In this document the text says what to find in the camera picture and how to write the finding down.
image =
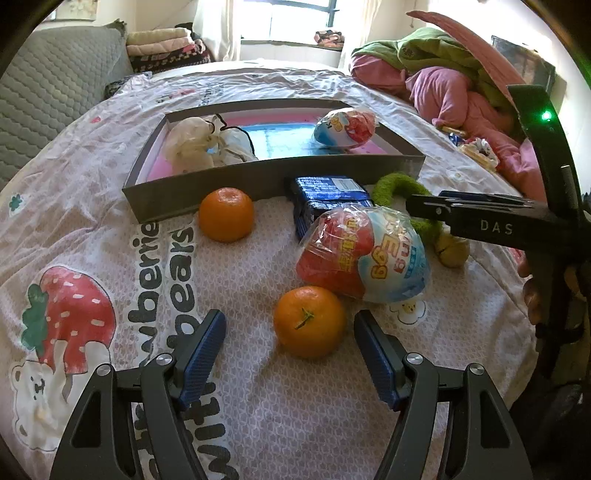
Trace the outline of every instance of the wall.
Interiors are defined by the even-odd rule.
[[[382,0],[368,41],[398,40],[424,27],[425,22],[406,16],[411,10],[428,10],[428,0]]]
[[[591,189],[591,89],[573,59],[542,19],[520,0],[431,0],[430,10],[461,22],[479,36],[525,43],[556,66],[551,99],[558,110],[583,192]]]
[[[169,28],[193,22],[197,2],[194,0],[137,0],[138,31]]]
[[[96,10],[96,20],[89,21],[60,21],[45,22],[37,30],[45,28],[69,27],[72,25],[105,25],[120,18],[127,23],[128,31],[136,30],[136,4],[143,0],[99,0]]]
[[[292,45],[271,44],[242,44],[240,49],[241,60],[284,60],[284,61],[311,61],[330,67],[338,67],[340,52],[326,48],[315,48]]]

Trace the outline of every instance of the plastic bag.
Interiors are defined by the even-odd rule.
[[[410,217],[387,207],[351,204],[326,212],[300,247],[295,269],[302,280],[374,303],[410,299],[430,275]]]
[[[457,149],[488,171],[494,173],[499,166],[499,158],[495,155],[491,145],[483,138],[467,140]]]
[[[214,126],[198,116],[177,123],[164,141],[163,153],[175,175],[213,168],[213,157],[207,152],[216,144]]]
[[[332,110],[319,120],[314,138],[328,147],[360,147],[373,137],[377,126],[378,120],[372,112],[342,108]]]
[[[220,115],[181,120],[166,137],[163,153],[175,175],[258,160],[248,133],[229,127]]]

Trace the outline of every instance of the red strawberry graphic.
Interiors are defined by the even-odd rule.
[[[53,346],[56,340],[66,340],[66,373],[87,372],[87,342],[108,347],[115,334],[115,311],[109,297],[94,279],[66,267],[50,268],[39,283],[28,290],[31,307],[22,314],[27,327],[23,344],[37,351],[40,362],[55,369]]]

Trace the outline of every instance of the orange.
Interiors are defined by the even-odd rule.
[[[283,295],[273,327],[285,349],[302,358],[320,358],[335,350],[345,334],[345,310],[337,296],[322,287],[302,287]]]
[[[255,222],[251,198],[241,190],[224,188],[207,195],[199,207],[199,228],[216,242],[230,243],[247,236]]]

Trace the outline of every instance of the small toy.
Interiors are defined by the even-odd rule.
[[[355,148],[366,143],[378,126],[376,116],[367,110],[342,108],[327,113],[316,124],[314,138],[328,147]]]
[[[386,207],[335,208],[321,215],[301,247],[295,269],[302,280],[375,303],[418,295],[430,272],[410,218]]]
[[[390,206],[392,196],[404,199],[411,195],[431,195],[419,182],[404,173],[391,173],[382,177],[376,183],[372,192],[372,200],[376,205]],[[434,245],[439,261],[448,268],[459,268],[468,260],[470,243],[449,233],[449,228],[443,229],[443,224],[437,220],[411,218],[411,224],[420,235],[423,243]]]

